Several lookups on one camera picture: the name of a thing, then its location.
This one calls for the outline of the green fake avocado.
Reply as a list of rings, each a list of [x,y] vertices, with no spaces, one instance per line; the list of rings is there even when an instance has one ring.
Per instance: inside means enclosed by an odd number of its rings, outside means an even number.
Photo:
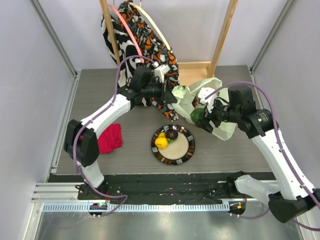
[[[205,112],[204,108],[195,108],[190,114],[192,122],[194,124],[199,124],[200,119],[203,117],[204,112]]]

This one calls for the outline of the pale green plastic bag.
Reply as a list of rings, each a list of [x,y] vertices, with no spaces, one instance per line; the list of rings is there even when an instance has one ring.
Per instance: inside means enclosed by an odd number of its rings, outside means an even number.
[[[178,113],[178,115],[183,117],[188,123],[194,124],[191,120],[190,114],[194,109],[204,107],[197,105],[196,108],[194,108],[192,106],[192,101],[195,97],[197,98],[197,94],[200,91],[200,89],[203,87],[209,87],[216,90],[220,88],[222,85],[223,82],[220,79],[216,77],[211,77],[197,81],[191,84],[190,86],[176,86],[173,88],[172,94],[177,99],[177,103],[172,103],[171,105],[174,108],[174,110]],[[218,93],[216,93],[216,97],[221,97],[222,99],[229,102],[228,88],[220,90]],[[213,123],[210,124],[213,127],[212,134],[223,141],[229,140],[233,136],[236,128],[235,123],[222,122],[219,127],[215,127]]]

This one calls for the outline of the beige plate with dark rim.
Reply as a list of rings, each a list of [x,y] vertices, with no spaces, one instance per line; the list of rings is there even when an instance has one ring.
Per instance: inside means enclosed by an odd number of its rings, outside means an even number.
[[[155,140],[160,133],[168,129],[178,131],[178,138],[173,143],[168,144],[167,148],[159,149],[155,145]],[[160,162],[167,165],[181,165],[192,158],[196,150],[196,142],[192,133],[184,126],[177,124],[167,124],[157,129],[150,141],[151,152]]]

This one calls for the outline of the dark purple fake mangosteen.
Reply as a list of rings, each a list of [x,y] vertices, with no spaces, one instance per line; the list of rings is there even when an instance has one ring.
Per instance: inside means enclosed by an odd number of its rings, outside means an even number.
[[[167,142],[169,144],[172,144],[175,140],[177,140],[179,137],[179,133],[175,129],[168,129],[165,132],[165,138],[167,139]]]

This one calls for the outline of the yellow fake pear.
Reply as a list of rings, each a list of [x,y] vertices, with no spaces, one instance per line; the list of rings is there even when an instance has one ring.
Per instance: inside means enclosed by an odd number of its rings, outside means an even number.
[[[161,150],[167,148],[169,143],[168,143],[168,140],[166,138],[166,133],[165,132],[161,132],[159,134],[159,136],[155,139],[154,144],[158,149],[161,149]]]

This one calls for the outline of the dark red fake grapes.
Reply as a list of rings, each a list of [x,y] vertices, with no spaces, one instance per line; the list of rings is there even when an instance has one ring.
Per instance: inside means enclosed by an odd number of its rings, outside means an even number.
[[[194,108],[196,108],[197,107],[197,105],[198,105],[198,99],[195,97],[194,99],[193,99],[193,101],[192,101],[192,106],[194,107]]]

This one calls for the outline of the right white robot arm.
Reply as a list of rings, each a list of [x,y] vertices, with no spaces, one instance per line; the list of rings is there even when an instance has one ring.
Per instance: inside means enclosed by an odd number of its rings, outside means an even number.
[[[240,194],[262,202],[281,223],[287,223],[320,205],[320,190],[305,177],[290,153],[273,114],[273,107],[257,109],[250,82],[225,86],[228,99],[218,89],[202,88],[197,97],[202,107],[196,116],[196,126],[211,133],[222,123],[237,124],[238,128],[260,150],[278,186],[257,180],[243,171],[229,176],[226,193],[233,198]]]

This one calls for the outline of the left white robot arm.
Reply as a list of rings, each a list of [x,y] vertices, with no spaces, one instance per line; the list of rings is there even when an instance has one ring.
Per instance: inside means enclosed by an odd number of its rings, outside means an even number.
[[[68,123],[63,149],[73,159],[76,168],[81,170],[93,198],[100,200],[107,192],[97,161],[100,154],[98,138],[115,120],[140,104],[143,98],[153,98],[164,104],[176,103],[177,99],[165,79],[169,69],[167,64],[155,69],[138,67],[131,80],[117,89],[107,103],[88,117],[80,121],[72,119]]]

